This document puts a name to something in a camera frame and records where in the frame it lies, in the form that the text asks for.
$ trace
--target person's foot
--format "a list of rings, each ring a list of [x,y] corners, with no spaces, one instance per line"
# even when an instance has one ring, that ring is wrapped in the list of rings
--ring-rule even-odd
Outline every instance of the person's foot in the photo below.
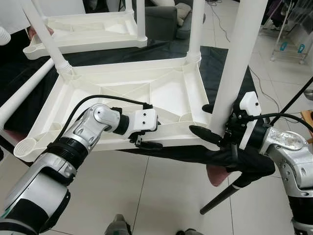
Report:
[[[219,186],[230,175],[224,166],[206,165],[207,176],[213,186]]]

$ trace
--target black cable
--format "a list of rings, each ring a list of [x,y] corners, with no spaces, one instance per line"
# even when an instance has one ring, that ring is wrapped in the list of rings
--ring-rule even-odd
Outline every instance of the black cable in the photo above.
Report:
[[[296,117],[296,116],[291,115],[291,114],[284,114],[284,113],[263,114],[263,115],[259,115],[259,116],[248,116],[247,119],[256,120],[256,119],[270,118],[270,117],[286,117],[286,118],[294,119],[294,120],[300,122],[301,124],[305,125],[313,133],[313,127],[311,125],[309,125],[307,122],[305,122],[301,118]]]
[[[289,101],[288,104],[286,104],[286,106],[282,109],[282,111],[280,111],[280,113],[284,113],[285,111],[287,111],[291,105],[294,104],[294,102],[302,95],[302,93],[309,87],[309,85],[311,85],[313,83],[313,76],[310,78],[310,80],[301,88],[301,90],[299,90],[299,92],[291,99],[291,101]],[[274,123],[278,120],[278,118],[274,118],[270,125],[274,125]]]
[[[62,128],[61,132],[59,133],[58,137],[55,139],[54,142],[58,141],[62,135],[64,134],[64,132],[66,131],[70,121],[72,120],[73,116],[75,115],[76,111],[78,110],[78,108],[87,100],[93,99],[93,98],[107,98],[107,99],[117,99],[117,100],[122,100],[125,102],[129,102],[129,103],[133,103],[133,104],[139,104],[142,105],[144,109],[146,108],[151,108],[152,105],[145,103],[145,102],[140,102],[140,101],[136,101],[136,100],[131,100],[131,99],[126,99],[126,98],[122,98],[122,97],[118,97],[118,96],[112,96],[112,95],[106,95],[106,94],[95,94],[95,95],[90,95],[87,96],[86,98],[82,99],[73,109],[73,111],[71,112],[71,114],[69,115],[64,127]]]

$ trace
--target wire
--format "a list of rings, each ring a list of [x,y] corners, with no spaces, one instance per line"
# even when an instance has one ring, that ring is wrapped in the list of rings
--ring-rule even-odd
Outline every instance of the wire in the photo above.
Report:
[[[259,115],[259,116],[251,116],[249,118],[251,118],[252,120],[256,120],[256,119],[270,118],[270,117],[271,118],[272,117],[286,117],[286,118],[294,119],[294,120],[300,122],[301,124],[305,125],[311,132],[313,132],[313,127],[311,125],[309,125],[307,122],[305,122],[301,118],[294,116],[294,115],[291,115],[291,114],[272,113],[272,114],[263,114],[263,115]]]
[[[297,112],[297,113],[286,113],[286,114],[300,114],[301,112]]]
[[[215,5],[211,5],[211,4],[209,3],[209,5],[210,5],[210,7],[211,7],[211,9],[212,9],[212,12],[214,13],[214,15],[216,15],[217,19],[219,20],[219,26],[220,26],[221,30],[224,31],[225,37],[226,37],[227,41],[230,42],[230,39],[228,38],[228,35],[227,35],[227,31],[226,31],[225,29],[223,29],[223,27],[222,27],[221,18],[218,16],[218,14],[216,14],[216,12],[215,12],[214,9],[213,9],[213,7],[214,7],[214,6],[217,6],[217,4],[215,3]]]
[[[84,99],[82,99],[76,106],[75,108],[73,109],[73,111],[71,112],[71,114],[69,115],[64,127],[62,128],[61,132],[59,133],[58,137],[55,139],[54,142],[58,141],[62,135],[64,134],[64,132],[66,131],[70,121],[72,120],[73,116],[75,115],[76,111],[78,110],[78,108],[84,103],[86,102],[87,100],[90,100],[90,99],[93,99],[93,98],[107,98],[107,99],[117,99],[117,100],[122,100],[122,101],[125,101],[125,102],[129,102],[129,103],[133,103],[133,104],[139,104],[139,105],[143,105],[144,108],[145,107],[150,107],[151,105],[148,104],[148,103],[144,103],[144,102],[139,102],[139,101],[136,101],[136,100],[131,100],[131,99],[126,99],[126,98],[122,98],[122,97],[118,97],[118,96],[112,96],[112,95],[106,95],[106,94],[95,94],[95,95],[90,95]]]
[[[207,1],[208,2],[208,4],[210,5],[210,7],[211,7],[211,9],[212,9],[212,12],[214,13],[214,15],[216,15],[216,17],[218,18],[218,20],[219,20],[219,26],[220,26],[220,28],[221,28],[221,30],[222,31],[224,31],[224,33],[225,33],[225,37],[226,37],[226,39],[230,42],[230,39],[228,38],[228,35],[227,35],[227,31],[222,27],[222,22],[221,22],[221,18],[218,16],[218,14],[214,11],[214,9],[213,9],[213,6],[217,6],[217,2],[218,3],[221,3],[222,2],[222,0],[221,1],[215,1],[215,2],[212,2],[212,1],[210,1],[210,0],[208,0]],[[249,67],[250,68],[250,71],[257,77],[257,79],[259,80],[259,86],[260,86],[260,90],[261,90],[261,93],[266,97],[266,98],[268,98],[268,99],[270,99],[271,101],[273,101],[275,104],[276,104],[276,106],[277,106],[277,110],[280,112],[280,108],[279,108],[279,104],[277,103],[277,101],[273,98],[273,97],[271,97],[270,95],[268,95],[268,94],[266,94],[264,91],[263,91],[263,88],[262,88],[262,85],[261,85],[261,79],[260,79],[260,77],[252,70],[252,68],[251,67]],[[286,120],[286,121],[288,121],[288,122],[290,122],[290,123],[299,123],[299,121],[290,121],[290,120],[288,120],[288,119],[286,119],[286,118],[284,118],[284,117],[280,117],[281,119],[284,119],[284,120]]]
[[[261,93],[262,93],[266,98],[268,98],[270,101],[273,101],[273,102],[276,104],[276,106],[277,106],[278,112],[280,112],[279,104],[277,103],[277,101],[276,101],[273,97],[271,97],[270,95],[266,94],[266,93],[263,91],[263,88],[262,88],[262,85],[261,85],[261,79],[260,79],[260,77],[253,71],[253,69],[252,69],[251,67],[249,67],[249,68],[250,68],[250,71],[251,71],[251,72],[257,77],[257,79],[259,80],[259,86],[260,86]],[[299,123],[298,121],[290,121],[290,120],[288,120],[287,118],[284,118],[284,117],[281,117],[281,119],[284,119],[284,120],[286,120],[286,121],[288,121],[288,122],[290,122],[290,123],[293,123],[293,124]]]

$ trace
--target white cylinder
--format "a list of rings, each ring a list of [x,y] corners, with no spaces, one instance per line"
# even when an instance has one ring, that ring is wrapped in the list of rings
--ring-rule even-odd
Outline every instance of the white cylinder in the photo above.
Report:
[[[52,67],[53,61],[49,59],[0,107],[0,129]]]
[[[194,0],[187,62],[198,62],[201,59],[200,42],[203,26],[204,0]]]
[[[241,0],[209,128],[224,136],[268,0]]]
[[[11,35],[0,26],[0,46],[4,46],[11,40]]]
[[[39,13],[39,15],[40,15],[41,17],[44,17],[45,15],[44,15],[44,13],[43,13],[41,7],[40,7],[40,3],[38,2],[38,0],[32,0],[32,2],[33,2],[33,4],[34,4],[34,6],[35,6],[37,12]]]
[[[137,5],[137,39],[146,41],[145,0],[136,0]]]
[[[134,12],[134,10],[133,10],[133,6],[132,6],[132,0],[125,0],[125,11],[126,12],[129,12],[129,13],[131,13],[131,12]]]
[[[20,0],[23,11],[54,61],[59,74],[70,73],[71,66],[61,54],[31,0]]]

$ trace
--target white floor tile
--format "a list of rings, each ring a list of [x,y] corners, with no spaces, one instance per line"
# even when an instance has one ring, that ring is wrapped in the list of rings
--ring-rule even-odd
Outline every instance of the white floor tile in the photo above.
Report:
[[[133,226],[147,160],[119,151],[91,153],[69,187],[71,200],[54,229],[100,235],[118,213]]]
[[[201,46],[215,47],[214,30],[202,29]]]
[[[204,4],[204,13],[206,14],[206,16],[208,16],[208,13],[210,14],[210,16],[212,16],[212,8],[206,2]]]
[[[231,16],[220,16],[221,26],[227,32],[227,37],[231,39],[231,34],[235,24],[235,17]],[[219,19],[214,15],[213,16],[214,22],[214,30],[216,37],[225,37],[225,32],[220,27]]]
[[[273,82],[278,100],[282,107],[298,93],[303,87],[297,84]],[[313,101],[305,98],[303,94],[295,101],[295,103],[287,110],[287,113],[300,112],[303,110],[313,109]]]
[[[256,39],[255,47],[258,48],[258,51],[260,52],[261,57],[265,63],[270,61],[270,56],[272,54],[275,41],[275,38],[260,35]]]
[[[263,59],[259,53],[252,53],[249,67],[252,69],[261,80],[270,80],[268,72],[265,68]]]
[[[215,37],[215,45],[218,48],[229,49],[230,42],[226,39],[225,36]]]
[[[304,85],[312,77],[308,65],[288,61],[267,61],[266,68],[272,81]]]
[[[213,18],[211,16],[205,18],[203,29],[214,30]]]
[[[301,114],[294,114],[294,115],[297,116],[298,118],[301,118]],[[301,123],[288,122],[288,125],[289,125],[291,131],[294,131],[294,132],[302,135],[302,137],[305,138],[306,140],[309,140],[312,138],[308,129],[304,125],[302,125]]]
[[[134,234],[174,235],[194,228],[203,234],[231,235],[229,200],[201,215],[202,206],[227,187],[209,183],[204,165],[150,157]]]
[[[42,233],[42,235],[66,235],[65,233],[62,232],[57,232],[57,231],[53,231],[53,230],[49,230],[45,233]]]
[[[28,166],[11,154],[0,165],[0,214],[3,212],[3,202],[6,196],[27,169]]]
[[[289,131],[290,127],[288,123],[289,122],[286,121],[285,119],[279,119],[275,122],[274,127],[282,131]]]
[[[255,41],[252,53],[259,53],[259,48],[258,48],[258,44],[256,43],[256,41]]]
[[[213,6],[213,10],[216,12],[216,14],[220,16],[232,16],[236,17],[238,12],[239,4],[234,2],[233,5],[230,5],[231,2],[228,2],[228,4],[223,3],[217,3],[217,6]]]
[[[264,177],[231,196],[234,235],[293,234],[282,180]]]
[[[255,90],[258,94],[258,100],[259,100],[260,105],[261,105],[262,113],[263,114],[273,113],[273,112],[277,113],[278,112],[277,105],[268,96],[262,94],[259,80],[257,79],[257,77],[253,73],[251,73],[251,75],[252,75],[253,83],[255,86]],[[265,94],[269,95],[274,100],[276,100],[276,102],[278,103],[279,108],[280,108],[279,100],[275,94],[275,90],[273,88],[272,82],[268,81],[268,80],[261,80],[261,87],[262,87],[262,90]]]

